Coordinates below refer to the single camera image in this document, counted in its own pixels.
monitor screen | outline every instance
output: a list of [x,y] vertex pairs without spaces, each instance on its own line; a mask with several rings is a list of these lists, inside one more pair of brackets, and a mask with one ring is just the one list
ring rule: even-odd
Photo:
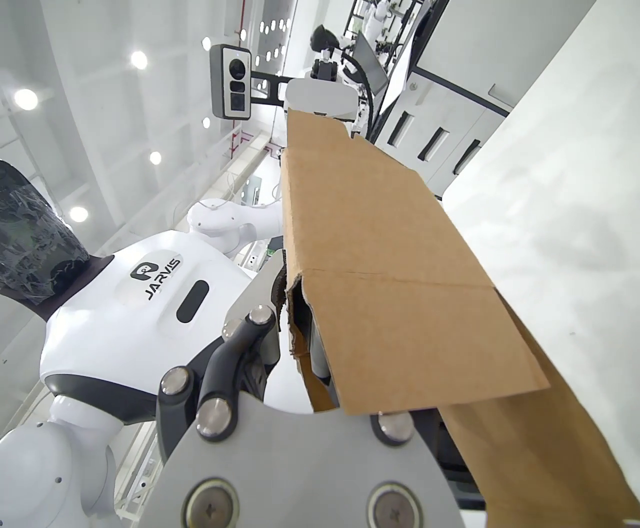
[[353,58],[358,61],[367,75],[373,95],[384,90],[389,82],[387,73],[362,33],[358,33],[358,38],[353,48]]

torn cardboard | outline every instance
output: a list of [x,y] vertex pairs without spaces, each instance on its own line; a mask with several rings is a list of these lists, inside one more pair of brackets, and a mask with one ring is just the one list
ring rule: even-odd
[[[289,320],[301,310],[314,318],[346,413],[548,386],[493,284],[417,173],[363,138],[350,139],[336,120],[291,111],[287,128]],[[305,356],[307,344],[294,337],[294,354]]]
[[[345,411],[439,407],[488,528],[640,518],[602,434],[419,176],[333,120],[289,112],[288,128],[289,321],[314,318]],[[314,409],[332,408],[292,332]]]
[[487,527],[620,528],[640,519],[600,430],[508,311],[551,388],[439,409],[486,500]]

black bracket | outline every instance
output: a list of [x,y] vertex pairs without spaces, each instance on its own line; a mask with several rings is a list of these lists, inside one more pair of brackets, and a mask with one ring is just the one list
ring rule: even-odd
[[251,97],[251,104],[266,104],[268,106],[284,107],[284,101],[278,98],[281,84],[287,84],[293,77],[267,74],[264,72],[251,72],[252,79],[267,81],[267,97]]

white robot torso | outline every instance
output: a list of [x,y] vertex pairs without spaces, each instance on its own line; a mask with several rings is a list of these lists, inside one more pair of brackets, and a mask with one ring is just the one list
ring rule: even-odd
[[[82,376],[155,395],[169,368],[188,364],[220,335],[249,282],[222,253],[186,233],[133,244],[50,318],[40,379],[55,380],[55,392],[67,392],[67,382]],[[181,321],[178,312],[196,283],[208,290],[193,317]]]

ceiling light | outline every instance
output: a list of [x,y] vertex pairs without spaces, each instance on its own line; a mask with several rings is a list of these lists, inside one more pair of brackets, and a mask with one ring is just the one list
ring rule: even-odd
[[162,161],[162,156],[160,156],[160,153],[157,150],[155,150],[151,154],[149,154],[149,161],[154,165],[160,165],[160,162]]
[[144,70],[147,67],[147,56],[141,51],[134,51],[131,54],[131,64],[133,64],[138,70]]
[[23,110],[33,110],[38,106],[38,96],[29,88],[23,88],[15,92],[13,100]]
[[74,222],[84,222],[89,217],[89,212],[84,207],[72,207],[69,210],[69,218]]

